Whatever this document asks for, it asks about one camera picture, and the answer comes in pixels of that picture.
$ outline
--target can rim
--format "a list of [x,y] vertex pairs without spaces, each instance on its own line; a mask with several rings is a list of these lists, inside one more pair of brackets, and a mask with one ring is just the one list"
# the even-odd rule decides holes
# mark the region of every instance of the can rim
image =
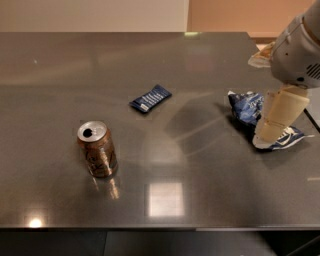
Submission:
[[78,138],[84,142],[95,142],[100,140],[106,132],[107,126],[105,123],[101,121],[89,121],[80,126]]

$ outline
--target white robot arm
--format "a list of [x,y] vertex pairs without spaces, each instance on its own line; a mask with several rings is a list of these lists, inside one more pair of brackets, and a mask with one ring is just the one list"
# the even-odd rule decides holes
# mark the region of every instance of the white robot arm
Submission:
[[302,113],[309,103],[306,89],[320,87],[320,0],[277,38],[270,64],[284,86],[265,97],[253,139],[258,148],[268,148]]

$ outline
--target dark floor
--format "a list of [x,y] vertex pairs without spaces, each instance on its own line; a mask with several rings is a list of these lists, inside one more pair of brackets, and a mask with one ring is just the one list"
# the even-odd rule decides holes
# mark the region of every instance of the dark floor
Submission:
[[1,255],[320,255],[319,232],[0,232]]

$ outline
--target aluminum can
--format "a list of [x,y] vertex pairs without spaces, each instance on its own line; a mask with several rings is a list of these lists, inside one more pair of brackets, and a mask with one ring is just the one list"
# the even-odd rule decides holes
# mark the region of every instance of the aluminum can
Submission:
[[108,177],[118,168],[110,129],[100,121],[90,121],[78,130],[78,144],[82,148],[89,172],[97,178]]

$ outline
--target brown can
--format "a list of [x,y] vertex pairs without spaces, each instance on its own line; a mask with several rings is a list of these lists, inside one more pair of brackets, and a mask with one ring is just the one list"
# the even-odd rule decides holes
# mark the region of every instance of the brown can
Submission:
[[100,121],[90,121],[78,130],[78,144],[82,148],[89,172],[97,178],[108,177],[118,168],[110,129]]

